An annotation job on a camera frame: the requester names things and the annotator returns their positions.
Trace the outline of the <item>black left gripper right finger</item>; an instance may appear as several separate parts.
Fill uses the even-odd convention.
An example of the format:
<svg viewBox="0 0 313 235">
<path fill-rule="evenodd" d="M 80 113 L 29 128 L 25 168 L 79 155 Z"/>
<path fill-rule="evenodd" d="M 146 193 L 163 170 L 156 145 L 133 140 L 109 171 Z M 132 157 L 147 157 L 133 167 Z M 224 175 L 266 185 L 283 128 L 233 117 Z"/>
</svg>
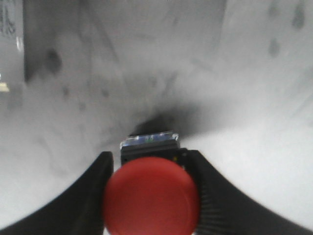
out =
<svg viewBox="0 0 313 235">
<path fill-rule="evenodd" d="M 200 190 L 198 235 L 312 234 L 245 195 L 197 150 L 188 151 L 188 173 Z"/>
</svg>

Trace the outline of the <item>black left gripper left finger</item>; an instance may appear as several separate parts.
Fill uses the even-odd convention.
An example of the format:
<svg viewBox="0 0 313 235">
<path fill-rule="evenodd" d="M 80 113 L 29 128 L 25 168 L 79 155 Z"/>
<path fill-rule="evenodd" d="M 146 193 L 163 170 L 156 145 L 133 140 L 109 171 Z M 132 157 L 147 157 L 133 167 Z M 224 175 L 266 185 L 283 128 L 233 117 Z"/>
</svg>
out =
<svg viewBox="0 0 313 235">
<path fill-rule="evenodd" d="M 34 213 L 1 229 L 2 235 L 101 235 L 103 191 L 113 173 L 111 152 L 102 152 L 63 193 Z"/>
</svg>

